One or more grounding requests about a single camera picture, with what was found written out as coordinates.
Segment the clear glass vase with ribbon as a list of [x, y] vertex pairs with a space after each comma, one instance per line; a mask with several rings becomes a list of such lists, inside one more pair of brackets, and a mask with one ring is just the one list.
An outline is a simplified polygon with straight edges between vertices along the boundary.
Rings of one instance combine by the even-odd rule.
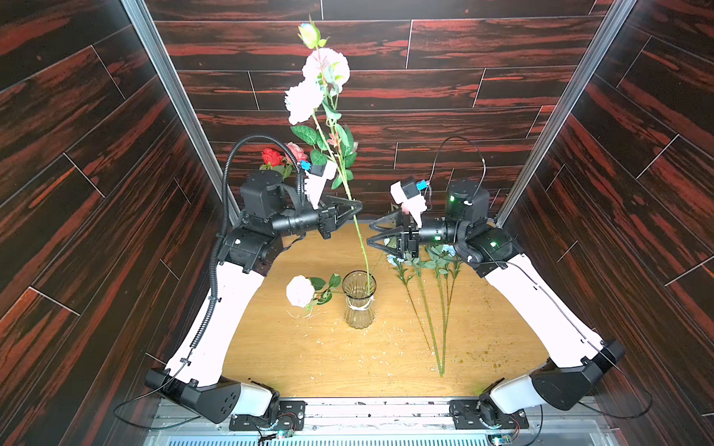
[[365, 329], [371, 325], [375, 320], [376, 279], [366, 271], [352, 271], [344, 278], [342, 291], [347, 304], [345, 322], [354, 329]]

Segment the small light blue sprig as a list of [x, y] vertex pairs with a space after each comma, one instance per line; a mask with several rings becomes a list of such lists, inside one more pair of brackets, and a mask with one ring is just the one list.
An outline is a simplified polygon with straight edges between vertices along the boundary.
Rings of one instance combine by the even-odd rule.
[[426, 331], [424, 329], [424, 325], [422, 323], [422, 320], [420, 318], [420, 315], [418, 314], [418, 309], [417, 309], [417, 302], [414, 299], [414, 297], [411, 294], [410, 288], [409, 288], [409, 282], [413, 279], [414, 274], [410, 272], [410, 267], [412, 266], [410, 260], [406, 260], [403, 258], [398, 258], [397, 256], [394, 255], [388, 255], [387, 260], [396, 272], [397, 278], [400, 280], [400, 282], [403, 284], [403, 287], [405, 288], [405, 291], [407, 293], [407, 298], [408, 301], [412, 307], [412, 310], [416, 316], [416, 320], [418, 321], [418, 326], [422, 332], [422, 336], [424, 337], [424, 340], [427, 345], [427, 349], [431, 350], [431, 344], [429, 342], [429, 339], [427, 338]]

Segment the short pale pink rose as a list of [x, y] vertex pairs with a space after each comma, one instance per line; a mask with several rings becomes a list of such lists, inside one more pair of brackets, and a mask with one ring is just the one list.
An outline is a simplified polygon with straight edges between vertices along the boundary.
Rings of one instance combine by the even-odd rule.
[[293, 307], [311, 310], [327, 304], [338, 292], [342, 278], [333, 274], [327, 281], [319, 277], [295, 276], [286, 286], [286, 297]]

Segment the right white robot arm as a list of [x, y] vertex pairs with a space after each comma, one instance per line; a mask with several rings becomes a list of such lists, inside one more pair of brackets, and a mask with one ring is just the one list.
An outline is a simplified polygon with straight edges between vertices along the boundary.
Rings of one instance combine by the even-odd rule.
[[485, 220], [423, 219], [395, 211], [370, 223], [368, 245], [405, 258], [421, 247], [451, 245], [457, 258], [504, 295], [535, 332], [549, 357], [539, 368], [492, 384], [479, 397], [483, 423], [498, 416], [550, 405], [572, 409], [624, 357], [617, 340], [605, 341], [546, 284], [522, 247]]

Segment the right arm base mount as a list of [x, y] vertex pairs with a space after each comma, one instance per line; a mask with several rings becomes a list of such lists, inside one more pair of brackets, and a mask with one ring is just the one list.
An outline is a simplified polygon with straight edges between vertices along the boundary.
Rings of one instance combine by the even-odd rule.
[[502, 412], [490, 397], [487, 388], [478, 398], [455, 399], [448, 403], [448, 412], [457, 430], [474, 429], [528, 429], [529, 421], [524, 410], [512, 414]]

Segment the white flower stem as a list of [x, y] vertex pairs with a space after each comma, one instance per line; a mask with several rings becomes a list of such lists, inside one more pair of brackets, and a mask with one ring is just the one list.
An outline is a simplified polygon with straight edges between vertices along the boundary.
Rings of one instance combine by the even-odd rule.
[[426, 323], [426, 336], [439, 377], [446, 374], [451, 260], [448, 246], [436, 245], [423, 249], [413, 262], [422, 316]]

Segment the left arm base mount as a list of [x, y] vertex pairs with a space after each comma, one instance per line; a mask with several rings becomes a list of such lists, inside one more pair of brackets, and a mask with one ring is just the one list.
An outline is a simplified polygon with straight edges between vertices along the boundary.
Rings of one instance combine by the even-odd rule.
[[230, 415], [230, 431], [301, 431], [306, 401], [285, 400], [270, 386], [252, 381], [241, 384], [238, 403]]

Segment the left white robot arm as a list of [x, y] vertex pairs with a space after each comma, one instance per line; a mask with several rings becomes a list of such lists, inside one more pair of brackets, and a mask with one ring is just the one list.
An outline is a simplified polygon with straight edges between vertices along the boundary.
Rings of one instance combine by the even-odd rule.
[[206, 300], [167, 365], [147, 373], [148, 388], [214, 424], [229, 417], [262, 427], [276, 422], [278, 391], [224, 377], [223, 365], [247, 305], [284, 252], [284, 237], [316, 230], [328, 239], [361, 210], [359, 202], [323, 195], [336, 175], [336, 167], [311, 167], [302, 174], [300, 191], [276, 171], [248, 176], [240, 217], [221, 230], [212, 250]]

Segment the light blue flower bunch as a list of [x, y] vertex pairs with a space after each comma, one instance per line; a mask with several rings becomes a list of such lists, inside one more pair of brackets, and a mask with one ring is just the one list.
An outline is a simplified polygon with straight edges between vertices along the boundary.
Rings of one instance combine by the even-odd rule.
[[290, 87], [284, 97], [288, 122], [296, 136], [317, 150], [319, 162], [337, 165], [331, 188], [342, 187], [351, 200], [351, 168], [357, 150], [353, 134], [340, 122], [342, 114], [338, 111], [340, 94], [351, 77], [350, 65], [342, 53], [327, 46], [329, 38], [321, 35], [313, 20], [299, 24], [297, 35], [311, 53], [301, 69], [303, 80]]

